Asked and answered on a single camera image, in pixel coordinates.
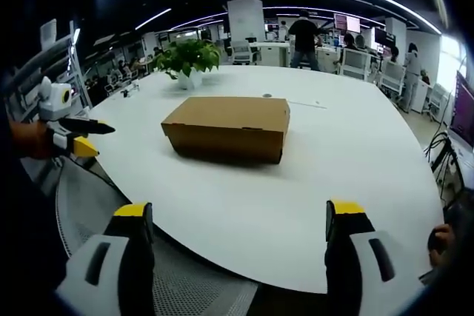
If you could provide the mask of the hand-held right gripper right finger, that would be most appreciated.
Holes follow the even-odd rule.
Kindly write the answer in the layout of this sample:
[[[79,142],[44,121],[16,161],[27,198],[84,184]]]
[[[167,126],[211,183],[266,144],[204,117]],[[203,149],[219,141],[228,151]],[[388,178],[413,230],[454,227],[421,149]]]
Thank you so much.
[[[326,242],[330,315],[399,315],[422,293],[409,255],[357,203],[327,201]]]

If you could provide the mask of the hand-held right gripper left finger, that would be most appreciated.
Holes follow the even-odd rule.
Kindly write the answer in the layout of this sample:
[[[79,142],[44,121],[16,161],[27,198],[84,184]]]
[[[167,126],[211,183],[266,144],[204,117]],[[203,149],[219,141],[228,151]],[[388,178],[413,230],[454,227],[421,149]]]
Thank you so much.
[[[117,209],[66,264],[57,298],[70,315],[154,315],[152,204]]]

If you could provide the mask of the person's left hand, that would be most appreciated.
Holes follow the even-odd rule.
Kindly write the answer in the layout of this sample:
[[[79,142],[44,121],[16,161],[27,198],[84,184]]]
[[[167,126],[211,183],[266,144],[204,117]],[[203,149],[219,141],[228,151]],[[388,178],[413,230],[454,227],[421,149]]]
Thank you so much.
[[[53,139],[42,121],[22,123],[9,120],[13,151],[19,157],[46,159],[53,156]]]

